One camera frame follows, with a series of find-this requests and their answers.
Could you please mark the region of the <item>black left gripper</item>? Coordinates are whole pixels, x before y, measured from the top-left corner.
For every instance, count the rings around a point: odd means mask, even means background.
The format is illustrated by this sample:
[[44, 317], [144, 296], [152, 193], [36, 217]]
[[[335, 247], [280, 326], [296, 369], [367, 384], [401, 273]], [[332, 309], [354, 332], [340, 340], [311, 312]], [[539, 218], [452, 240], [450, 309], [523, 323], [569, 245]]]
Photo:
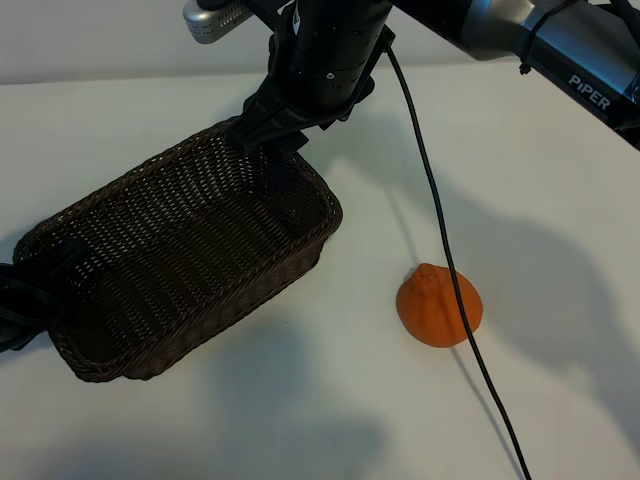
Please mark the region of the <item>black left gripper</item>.
[[64, 317], [62, 295], [70, 295], [86, 243], [65, 238], [47, 252], [47, 282], [15, 265], [1, 265], [1, 352], [17, 351]]

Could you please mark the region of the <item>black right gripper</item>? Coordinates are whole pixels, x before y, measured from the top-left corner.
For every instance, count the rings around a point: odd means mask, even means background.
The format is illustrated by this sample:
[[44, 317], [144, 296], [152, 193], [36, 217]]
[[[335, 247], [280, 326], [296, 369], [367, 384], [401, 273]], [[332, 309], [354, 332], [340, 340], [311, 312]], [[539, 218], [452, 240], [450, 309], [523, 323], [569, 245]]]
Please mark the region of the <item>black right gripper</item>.
[[244, 154], [272, 144], [297, 152], [309, 139], [300, 130], [349, 115], [373, 89], [374, 42], [270, 41], [268, 75], [232, 122], [229, 140]]

